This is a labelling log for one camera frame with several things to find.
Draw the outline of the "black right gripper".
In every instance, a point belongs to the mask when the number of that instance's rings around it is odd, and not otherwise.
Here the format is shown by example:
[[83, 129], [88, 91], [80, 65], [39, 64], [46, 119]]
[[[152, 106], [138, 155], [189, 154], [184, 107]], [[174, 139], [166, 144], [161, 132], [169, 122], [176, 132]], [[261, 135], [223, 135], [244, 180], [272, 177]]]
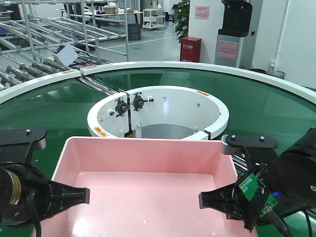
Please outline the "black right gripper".
[[199, 208], [212, 208], [227, 215], [228, 219], [244, 220], [244, 227], [252, 230], [257, 224], [277, 225], [278, 205], [267, 178], [267, 165], [249, 169], [235, 184], [201, 192]]

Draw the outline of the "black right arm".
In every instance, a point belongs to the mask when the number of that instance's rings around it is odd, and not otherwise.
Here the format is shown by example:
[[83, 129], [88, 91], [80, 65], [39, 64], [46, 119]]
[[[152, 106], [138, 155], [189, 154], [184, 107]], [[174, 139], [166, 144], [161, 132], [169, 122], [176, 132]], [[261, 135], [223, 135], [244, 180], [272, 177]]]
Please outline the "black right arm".
[[248, 230], [272, 224], [291, 236], [284, 218], [316, 205], [316, 130], [281, 155], [275, 153], [277, 140], [268, 136], [224, 135], [221, 142], [222, 153], [244, 159], [247, 170], [232, 184], [201, 192], [200, 208], [242, 220]]

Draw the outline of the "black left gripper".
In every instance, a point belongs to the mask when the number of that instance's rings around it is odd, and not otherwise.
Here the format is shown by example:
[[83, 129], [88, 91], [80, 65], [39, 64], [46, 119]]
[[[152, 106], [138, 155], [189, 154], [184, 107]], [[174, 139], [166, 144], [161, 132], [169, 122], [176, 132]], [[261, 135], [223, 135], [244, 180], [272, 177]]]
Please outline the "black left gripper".
[[25, 227], [36, 212], [45, 220], [75, 205], [90, 203], [90, 189], [50, 181], [30, 164], [0, 164], [0, 223]]

